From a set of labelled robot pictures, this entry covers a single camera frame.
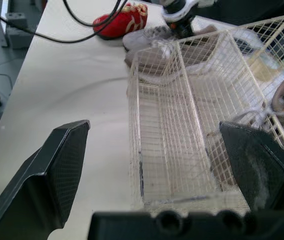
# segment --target wire mesh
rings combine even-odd
[[[133,207],[249,210],[219,122],[262,110],[283,80],[284,17],[137,52],[128,89]],[[255,121],[251,113],[239,122]],[[284,148],[277,117],[266,124]]]

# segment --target white table surface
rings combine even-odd
[[[115,0],[69,0],[87,22],[109,13]],[[160,6],[148,4],[147,26],[164,24]],[[49,0],[37,31],[74,40],[93,32],[78,25],[61,0]],[[129,69],[120,40],[94,37],[59,44],[34,37],[0,121],[0,194],[52,129],[88,119],[83,171],[64,229],[50,240],[84,240],[92,213],[130,209]]]

